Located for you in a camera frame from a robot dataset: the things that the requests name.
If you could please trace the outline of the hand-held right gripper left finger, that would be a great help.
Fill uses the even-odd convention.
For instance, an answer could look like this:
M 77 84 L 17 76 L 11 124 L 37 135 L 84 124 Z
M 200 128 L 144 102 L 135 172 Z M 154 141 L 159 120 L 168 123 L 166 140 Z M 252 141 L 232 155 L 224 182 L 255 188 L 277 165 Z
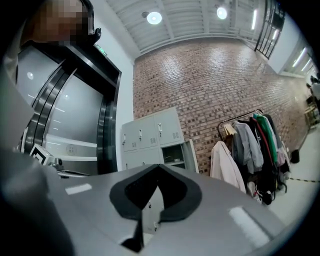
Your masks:
M 67 240 L 72 246 L 73 256 L 157 256 L 159 241 L 157 236 L 139 252 L 129 249 L 128 243 L 139 242 L 139 222 L 122 217 L 110 200 L 123 207 L 121 192 L 115 185 L 135 175 L 143 175 L 154 168 L 144 165 L 130 170 L 104 175 L 77 177 L 62 180 L 52 167 L 46 168 L 48 196 L 67 231 Z

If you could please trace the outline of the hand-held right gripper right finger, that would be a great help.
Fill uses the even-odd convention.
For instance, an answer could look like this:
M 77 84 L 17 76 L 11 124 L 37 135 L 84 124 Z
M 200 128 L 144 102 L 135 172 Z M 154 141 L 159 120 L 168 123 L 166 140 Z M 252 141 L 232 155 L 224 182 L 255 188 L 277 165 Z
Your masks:
M 219 179 L 171 169 L 197 183 L 202 200 L 186 219 L 161 223 L 144 256 L 268 255 L 285 225 L 267 206 Z

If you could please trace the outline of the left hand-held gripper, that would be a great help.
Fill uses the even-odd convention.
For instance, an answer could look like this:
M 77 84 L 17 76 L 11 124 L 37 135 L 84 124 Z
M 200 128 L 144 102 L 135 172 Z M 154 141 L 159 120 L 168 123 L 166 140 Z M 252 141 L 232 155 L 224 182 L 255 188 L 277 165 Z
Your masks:
M 63 162 L 60 158 L 53 156 L 42 146 L 35 144 L 29 154 L 34 159 L 44 166 L 51 166 L 55 168 L 58 172 L 64 170 Z

